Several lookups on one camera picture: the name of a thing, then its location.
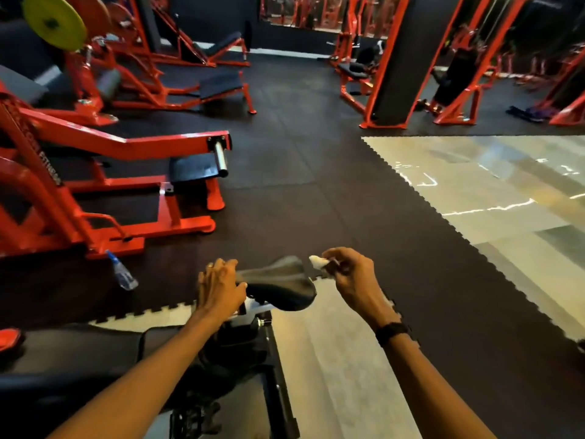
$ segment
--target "person's left hand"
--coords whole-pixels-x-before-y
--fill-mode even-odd
[[[247,284],[236,286],[237,264],[237,260],[217,259],[199,273],[196,312],[202,311],[222,324],[244,303]]]

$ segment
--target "hand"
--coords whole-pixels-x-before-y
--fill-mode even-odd
[[[228,320],[246,300],[245,282],[236,286],[237,260],[217,259],[199,273],[197,312],[216,319],[219,325]]]
[[[351,248],[331,248],[321,257],[335,259],[325,269],[335,277],[335,284],[349,307],[362,316],[376,331],[400,316],[386,299],[374,272],[374,261]]]

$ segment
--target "wristband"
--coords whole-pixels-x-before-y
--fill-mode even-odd
[[[384,325],[376,331],[376,339],[378,339],[380,346],[384,347],[392,337],[404,333],[408,333],[408,328],[405,324],[392,322],[388,325]]]

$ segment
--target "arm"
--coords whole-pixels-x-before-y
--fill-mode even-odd
[[[338,261],[328,267],[337,289],[374,332],[400,322],[378,285],[371,259],[350,248],[333,248],[322,256]],[[424,439],[495,439],[408,334],[392,337],[384,351]]]
[[[93,398],[48,439],[140,439],[207,339],[246,299],[236,260],[218,259],[199,275],[197,310],[183,329]]]

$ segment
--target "red button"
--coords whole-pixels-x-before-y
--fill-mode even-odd
[[[20,339],[20,331],[14,328],[0,330],[0,351],[11,349]]]

